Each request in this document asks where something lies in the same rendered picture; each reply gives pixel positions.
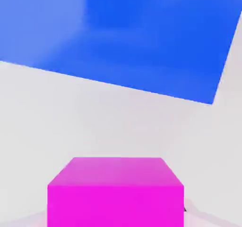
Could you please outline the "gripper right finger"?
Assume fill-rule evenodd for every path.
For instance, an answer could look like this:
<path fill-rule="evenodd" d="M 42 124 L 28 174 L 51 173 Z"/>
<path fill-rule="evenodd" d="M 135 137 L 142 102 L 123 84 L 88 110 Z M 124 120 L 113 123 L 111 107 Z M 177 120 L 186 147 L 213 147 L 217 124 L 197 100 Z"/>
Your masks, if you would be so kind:
<path fill-rule="evenodd" d="M 190 199 L 185 198 L 184 227 L 235 227 L 235 224 L 200 211 Z"/>

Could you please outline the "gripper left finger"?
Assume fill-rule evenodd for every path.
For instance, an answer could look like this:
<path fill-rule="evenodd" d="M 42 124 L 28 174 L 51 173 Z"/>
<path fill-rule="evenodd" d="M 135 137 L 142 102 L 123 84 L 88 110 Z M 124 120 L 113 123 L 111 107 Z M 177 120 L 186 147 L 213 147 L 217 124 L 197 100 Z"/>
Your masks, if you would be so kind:
<path fill-rule="evenodd" d="M 17 227 L 47 227 L 47 212 L 41 211 L 18 221 Z"/>

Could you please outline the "small magenta cube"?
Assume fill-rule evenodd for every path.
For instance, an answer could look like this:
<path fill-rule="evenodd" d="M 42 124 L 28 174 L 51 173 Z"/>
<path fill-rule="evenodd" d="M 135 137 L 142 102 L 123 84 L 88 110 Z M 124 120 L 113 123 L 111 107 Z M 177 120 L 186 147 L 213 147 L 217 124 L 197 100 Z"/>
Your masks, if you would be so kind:
<path fill-rule="evenodd" d="M 184 227 L 184 186 L 161 158 L 75 157 L 47 186 L 47 227 Z"/>

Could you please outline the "large blue box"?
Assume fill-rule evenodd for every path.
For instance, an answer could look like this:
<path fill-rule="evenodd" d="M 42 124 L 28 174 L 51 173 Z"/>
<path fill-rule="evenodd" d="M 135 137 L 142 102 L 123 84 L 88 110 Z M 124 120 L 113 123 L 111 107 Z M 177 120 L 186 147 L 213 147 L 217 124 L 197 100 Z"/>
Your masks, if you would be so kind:
<path fill-rule="evenodd" d="M 0 60 L 212 104 L 242 0 L 0 0 Z"/>

